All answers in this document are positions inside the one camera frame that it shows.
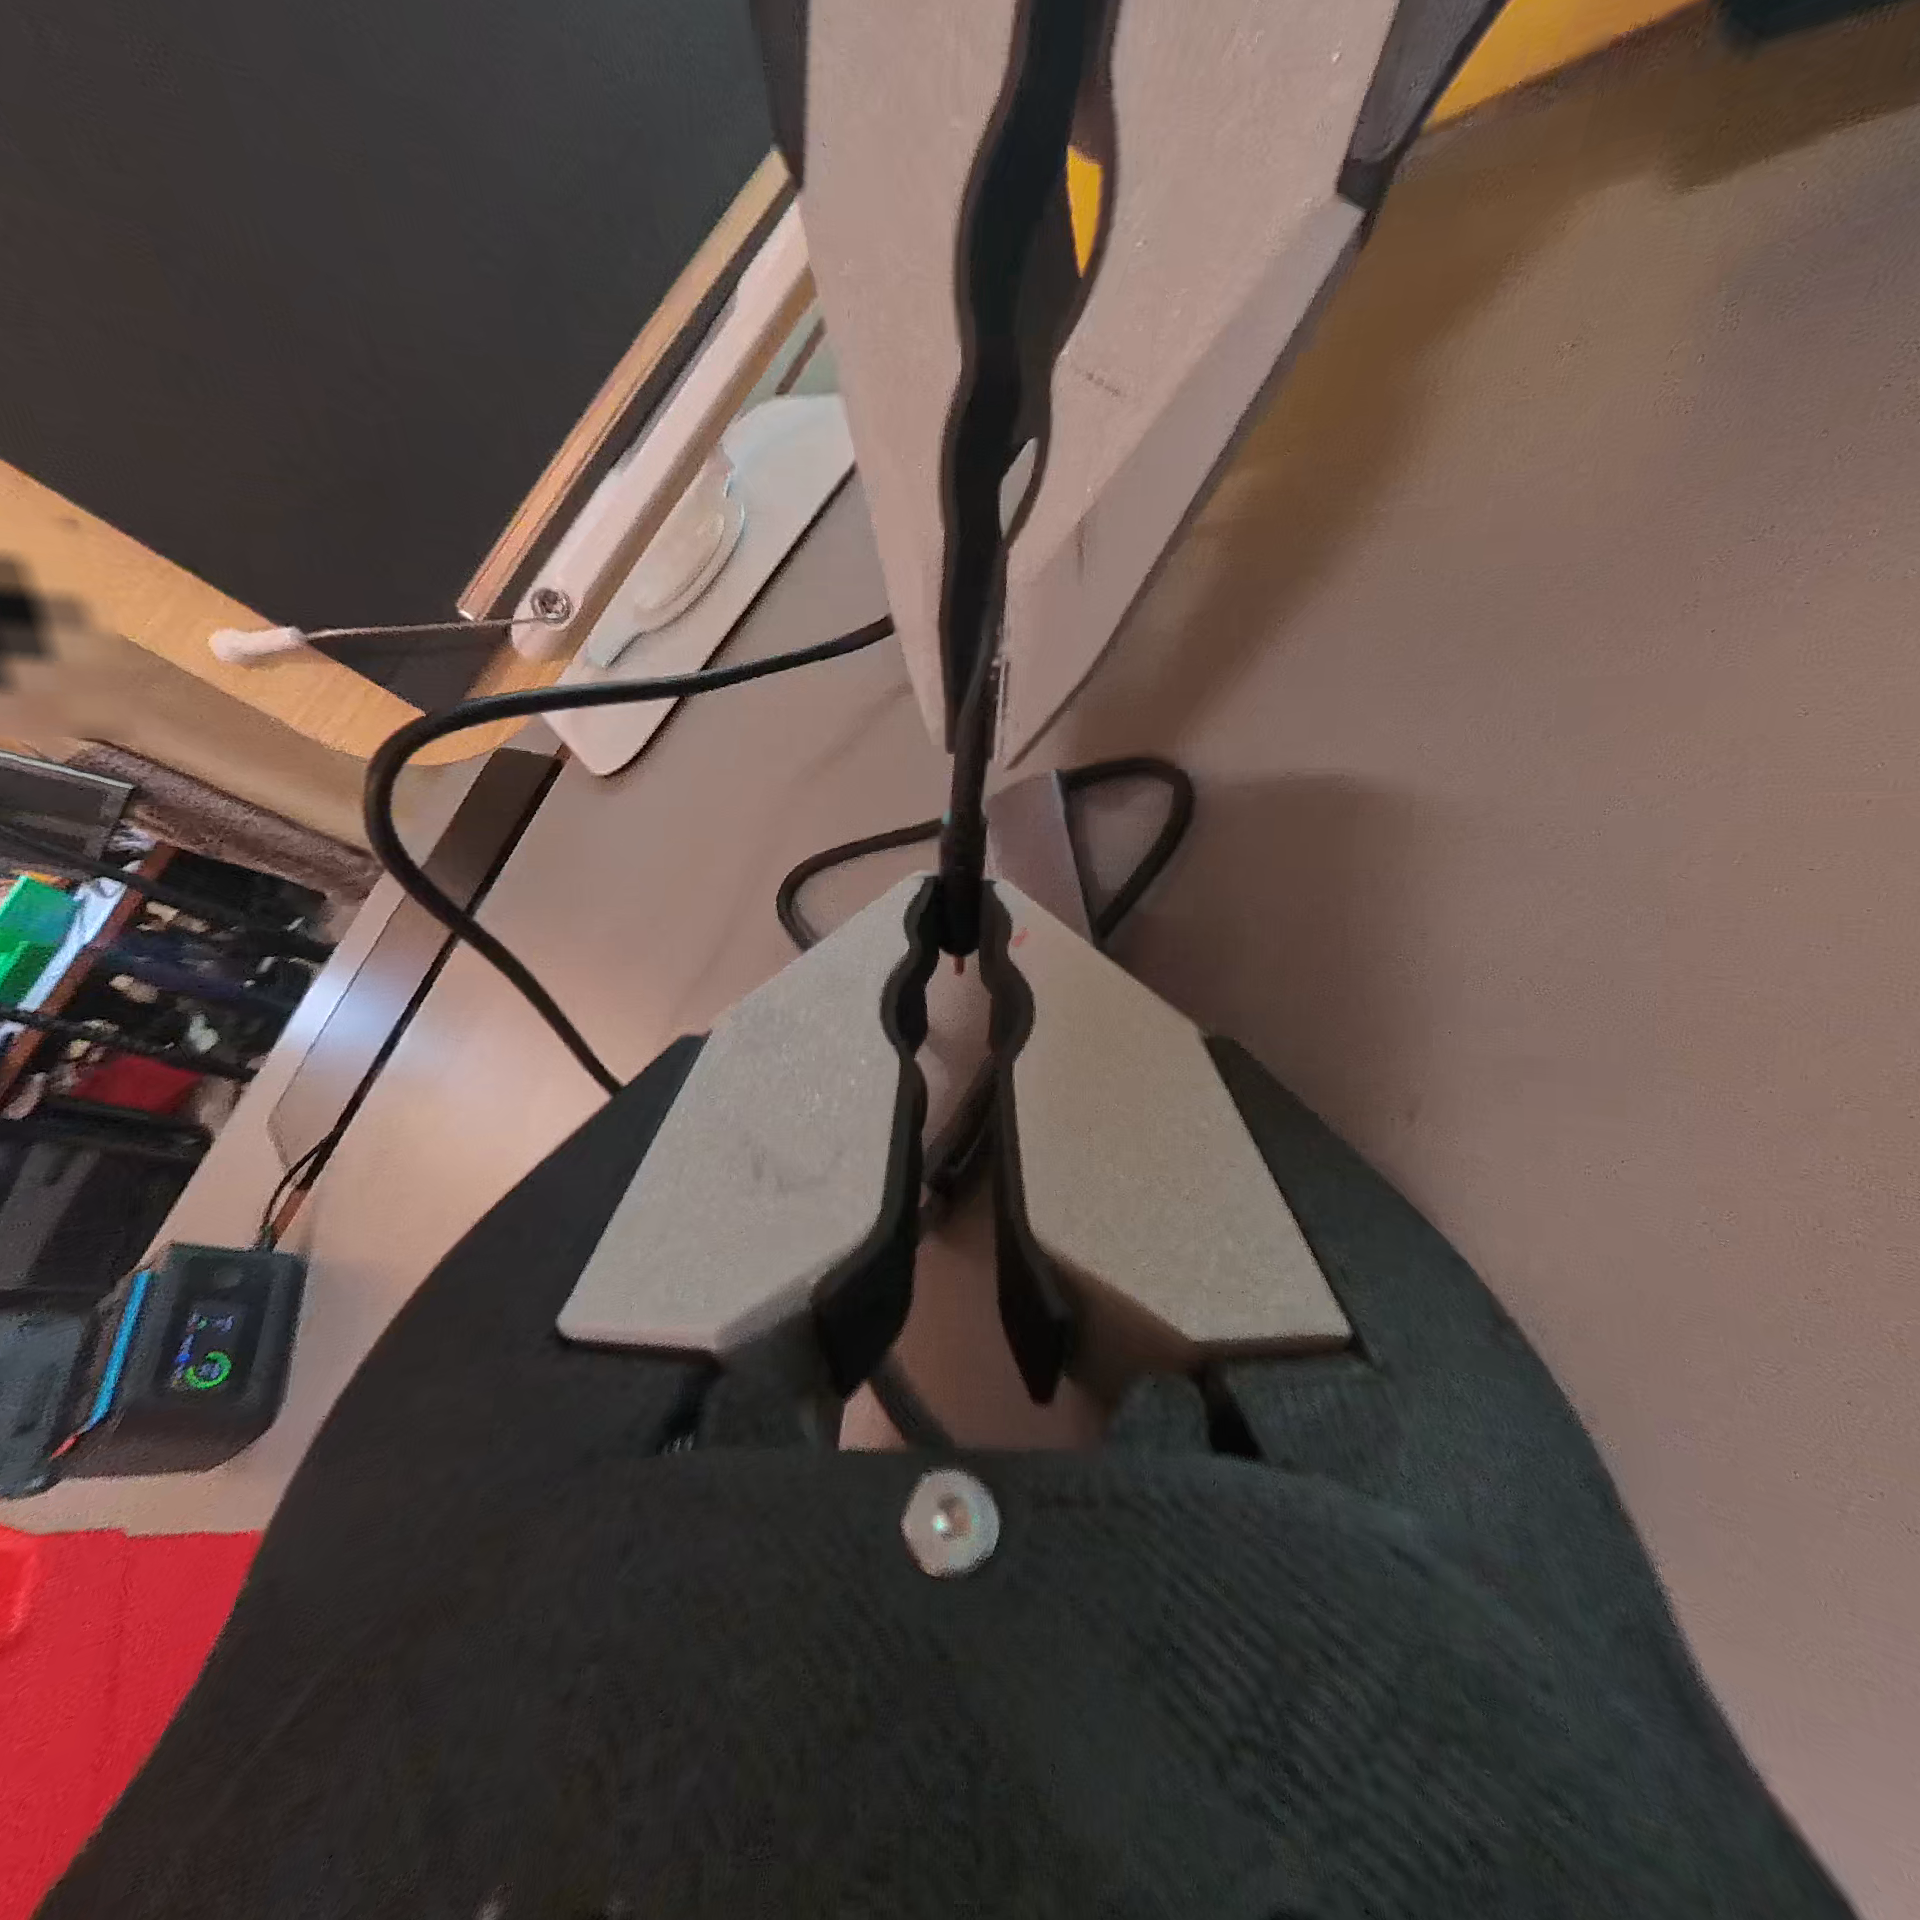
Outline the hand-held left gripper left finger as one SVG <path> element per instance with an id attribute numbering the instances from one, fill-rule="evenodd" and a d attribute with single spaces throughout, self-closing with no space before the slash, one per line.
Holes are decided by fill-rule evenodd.
<path id="1" fill-rule="evenodd" d="M 911 1303 L 936 880 L 900 880 L 730 1005 L 566 1296 L 576 1346 L 848 1399 Z"/>

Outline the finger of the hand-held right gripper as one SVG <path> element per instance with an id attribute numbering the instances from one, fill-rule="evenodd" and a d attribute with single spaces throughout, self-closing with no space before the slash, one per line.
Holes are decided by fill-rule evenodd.
<path id="1" fill-rule="evenodd" d="M 1006 563 L 996 763 L 1087 681 L 1353 251 L 1337 177 L 1394 15 L 1119 5 L 1102 241 Z"/>
<path id="2" fill-rule="evenodd" d="M 944 436 L 962 372 L 962 200 L 1016 41 L 1014 2 L 810 2 L 800 217 L 884 602 L 934 745 Z"/>

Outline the yellow plastic bin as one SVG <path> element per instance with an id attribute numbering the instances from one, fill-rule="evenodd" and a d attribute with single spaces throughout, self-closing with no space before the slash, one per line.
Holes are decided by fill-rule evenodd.
<path id="1" fill-rule="evenodd" d="M 1620 39 L 1689 12 L 1690 2 L 1511 2 L 1485 5 L 1485 26 L 1474 45 L 1447 74 L 1447 84 L 1424 103 L 1417 133 L 1445 125 L 1509 91 L 1613 45 Z M 1062 169 L 1062 195 L 1071 236 L 1071 267 L 1090 274 L 1109 167 L 1096 152 L 1106 143 L 1092 131 L 1090 107 L 1074 121 Z"/>

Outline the red basket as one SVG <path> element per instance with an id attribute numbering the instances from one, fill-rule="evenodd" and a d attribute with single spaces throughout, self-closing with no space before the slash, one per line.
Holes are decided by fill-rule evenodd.
<path id="1" fill-rule="evenodd" d="M 114 1113 L 141 1113 L 175 1120 L 191 1108 L 204 1074 L 135 1055 L 114 1055 L 84 1068 L 68 1100 Z"/>

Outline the green plastic bin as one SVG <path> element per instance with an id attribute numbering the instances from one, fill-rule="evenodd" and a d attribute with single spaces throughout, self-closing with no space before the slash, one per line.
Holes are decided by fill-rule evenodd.
<path id="1" fill-rule="evenodd" d="M 81 898 L 65 882 L 21 873 L 1 896 L 1 1013 L 37 1011 L 71 961 Z"/>

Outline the grey framed monitor on stand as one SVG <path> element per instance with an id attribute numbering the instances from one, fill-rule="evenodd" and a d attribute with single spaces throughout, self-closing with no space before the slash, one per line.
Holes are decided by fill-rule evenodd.
<path id="1" fill-rule="evenodd" d="M 22 856 L 54 863 L 104 859 L 128 819 L 135 789 L 122 780 L 1 753 L 1 835 Z"/>

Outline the dark battery charging case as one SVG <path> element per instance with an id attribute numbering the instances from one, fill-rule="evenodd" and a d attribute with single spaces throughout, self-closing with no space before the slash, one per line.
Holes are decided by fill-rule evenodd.
<path id="1" fill-rule="evenodd" d="M 204 1474 L 279 1420 L 305 1261 L 170 1241 L 98 1300 L 1 1303 L 1 1499 L 62 1482 Z"/>

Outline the patterned scarf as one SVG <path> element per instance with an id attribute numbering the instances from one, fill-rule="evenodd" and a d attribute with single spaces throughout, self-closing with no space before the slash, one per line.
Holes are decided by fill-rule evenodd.
<path id="1" fill-rule="evenodd" d="M 130 824 L 183 853 L 266 873 L 333 903 L 365 901 L 380 877 L 362 849 L 135 753 L 81 741 L 57 763 L 72 776 L 128 786 Z"/>

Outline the grey USB hub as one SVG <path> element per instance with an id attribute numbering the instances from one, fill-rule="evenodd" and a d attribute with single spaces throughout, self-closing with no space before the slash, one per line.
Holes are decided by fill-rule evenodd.
<path id="1" fill-rule="evenodd" d="M 990 873 L 1092 939 L 1087 887 L 1071 840 L 1062 773 L 1025 776 L 986 804 Z M 991 1009 L 978 984 L 928 993 L 928 1123 L 924 1194 L 946 1209 L 964 1188 L 991 1116 Z"/>

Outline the red plastic bin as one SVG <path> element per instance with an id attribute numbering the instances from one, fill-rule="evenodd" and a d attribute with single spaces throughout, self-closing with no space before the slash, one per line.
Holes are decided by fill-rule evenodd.
<path id="1" fill-rule="evenodd" d="M 31 1916 L 200 1675 L 257 1533 L 1 1530 L 1 1916 Z"/>

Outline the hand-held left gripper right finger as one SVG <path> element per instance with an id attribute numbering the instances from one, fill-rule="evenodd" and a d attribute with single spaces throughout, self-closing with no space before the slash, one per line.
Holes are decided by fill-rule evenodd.
<path id="1" fill-rule="evenodd" d="M 1006 880 L 982 892 L 975 961 L 996 1305 L 1025 1396 L 1345 1351 L 1209 1035 Z"/>

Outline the wood-rimmed black monitor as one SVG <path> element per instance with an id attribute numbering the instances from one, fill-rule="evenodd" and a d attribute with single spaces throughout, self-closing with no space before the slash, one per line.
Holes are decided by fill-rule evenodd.
<path id="1" fill-rule="evenodd" d="M 552 667 L 487 621 L 791 201 L 751 5 L 5 5 L 28 700 L 362 762 Z"/>

